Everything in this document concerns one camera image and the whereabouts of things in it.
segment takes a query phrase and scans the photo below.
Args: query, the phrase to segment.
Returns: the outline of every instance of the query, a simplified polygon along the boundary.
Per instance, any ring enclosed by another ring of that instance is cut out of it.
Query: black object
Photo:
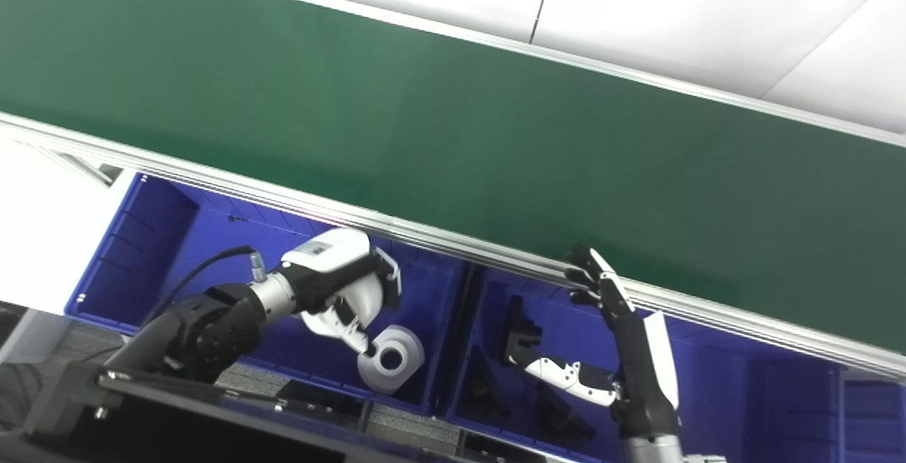
[[[266,314],[248,285],[227,283],[173,304],[105,366],[213,383],[258,346]]]
[[[456,454],[487,463],[547,463],[541,454],[465,430],[459,434]]]
[[[440,369],[447,371],[437,373],[437,386],[432,399],[437,411],[440,412],[450,408],[450,401],[453,399],[456,388],[456,378],[459,376],[456,370],[460,369],[463,362],[467,362],[471,321],[475,320],[481,286],[486,274],[485,267],[475,263],[469,263],[467,267],[469,268],[462,275],[462,282],[459,285],[456,307],[453,308],[453,315],[447,325],[447,336],[444,338],[446,343],[440,351]]]
[[[603,275],[591,249],[576,244],[567,259],[580,270],[567,270],[566,277],[582,283],[599,297],[597,307],[614,333],[622,392],[621,398],[611,405],[611,416],[620,425],[620,438],[653,440],[664,435],[679,436],[680,418],[660,389],[644,320],[627,304],[614,280]]]
[[[535,391],[539,396],[537,414],[541,438],[554,441],[573,436],[595,436],[592,426],[553,389],[540,382],[535,386]]]
[[[208,266],[211,266],[213,263],[216,263],[220,260],[231,258],[233,256],[242,256],[243,254],[252,254],[255,252],[256,250],[250,246],[230,247],[229,249],[224,249],[223,251],[220,251],[219,253],[216,253],[213,256],[207,258],[207,260],[198,263],[195,268],[190,270],[187,275],[185,275],[182,279],[179,280],[179,282],[176,283],[175,286],[173,286],[173,288],[171,289],[171,291],[169,291],[169,293],[167,293],[167,295],[164,295],[161,297],[161,299],[158,299],[156,304],[148,312],[148,315],[145,316],[145,319],[142,320],[139,328],[145,327],[145,325],[150,324],[151,320],[154,320],[156,317],[158,317],[163,309],[165,309],[173,301],[173,299],[176,298],[179,290],[181,290],[183,286],[187,285],[187,283],[190,282],[190,280],[192,280],[196,275],[198,275],[198,273],[201,273],[201,270],[206,269]]]
[[[292,399],[84,362],[70,363],[62,377],[42,393],[25,432],[0,437],[4,460],[451,461],[305,415],[310,408]]]
[[[25,419],[25,433],[33,440],[59,443],[68,440],[87,408],[116,408],[122,396],[97,385],[100,366],[71,362],[51,379]]]
[[[514,295],[510,299],[507,307],[507,320],[504,325],[504,338],[500,349],[498,359],[502,366],[519,365],[519,367],[528,366],[539,358],[533,350],[528,350],[532,346],[541,344],[541,328],[533,324],[531,320],[522,317],[522,298]]]
[[[488,360],[478,346],[473,347],[469,354],[469,373],[466,380],[466,393],[476,404],[488,405],[504,417],[512,413],[507,397],[498,386]]]
[[[285,411],[300,413],[307,417],[330,418],[333,424],[353,430],[362,430],[366,418],[371,413],[369,408],[371,405],[362,399],[297,382],[294,379],[282,386],[275,396],[289,399],[286,406],[282,407]]]
[[[399,292],[395,286],[389,285],[391,282],[389,276],[393,272],[391,264],[385,262],[376,251],[330,272],[317,272],[289,262],[281,263],[271,270],[271,273],[280,273],[284,276],[294,291],[305,292],[305,295],[295,297],[295,308],[292,311],[307,311],[311,314],[324,311],[327,308],[327,299],[334,293],[370,273],[375,273],[382,282],[384,295],[382,307],[394,311],[399,306]]]
[[[611,380],[614,372],[603,367],[582,363],[579,367],[579,383],[599,391],[614,391],[614,382]]]

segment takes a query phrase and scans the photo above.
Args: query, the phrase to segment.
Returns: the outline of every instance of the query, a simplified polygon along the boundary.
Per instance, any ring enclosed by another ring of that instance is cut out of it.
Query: white cylindrical object
[[[377,349],[373,357],[359,355],[362,380],[372,391],[392,395],[425,363],[425,350],[418,337],[399,325],[387,327],[372,341]],[[387,353],[399,354],[399,366],[388,369],[382,363]]]

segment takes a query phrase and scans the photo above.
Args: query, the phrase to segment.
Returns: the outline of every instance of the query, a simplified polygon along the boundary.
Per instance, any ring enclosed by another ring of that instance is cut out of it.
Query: cable
[[[183,286],[187,285],[190,280],[195,278],[195,276],[198,275],[201,270],[206,269],[208,266],[211,266],[211,264],[216,263],[220,260],[231,258],[233,256],[242,256],[243,254],[252,254],[257,252],[258,251],[253,249],[251,246],[232,247],[230,249],[224,249],[223,251],[220,251],[219,253],[216,253],[213,256],[207,258],[207,260],[198,263],[195,268],[190,270],[190,272],[188,272],[185,277],[183,277],[179,280],[179,282],[176,283],[176,286],[173,286],[173,289],[169,291],[167,295],[162,296],[161,299],[156,302],[154,307],[152,307],[151,311],[148,313],[148,316],[145,316],[145,319],[142,320],[142,324],[139,325],[139,328],[144,328],[145,325],[147,325],[151,320],[158,317],[158,315],[161,314],[161,311],[163,311],[163,309],[165,309],[173,301],[177,293],[179,293],[179,290],[181,290]]]
[[[122,347],[123,347],[123,345],[120,344],[119,346],[111,346],[110,348],[105,348],[101,351],[95,351],[95,353],[91,353],[91,355],[89,355],[88,357],[79,359],[79,362],[86,362],[87,360],[96,359],[97,357],[102,356],[104,353],[110,353],[111,351],[119,350]]]

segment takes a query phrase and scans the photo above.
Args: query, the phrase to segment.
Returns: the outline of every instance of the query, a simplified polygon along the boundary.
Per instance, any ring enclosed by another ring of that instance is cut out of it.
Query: robotic hand
[[[596,250],[574,246],[569,261],[577,268],[568,269],[566,278],[580,285],[570,300],[599,309],[614,333],[620,370],[535,353],[530,346],[541,335],[531,324],[511,327],[505,359],[562,391],[610,407],[631,463],[683,463],[676,370],[663,314],[641,318],[620,277]]]
[[[213,383],[258,346],[263,329],[299,315],[314,333],[373,355],[363,329],[382,307],[395,309],[399,266],[362,231],[337,228],[285,253],[263,273],[253,253],[250,283],[226,283],[175,302],[105,363]]]

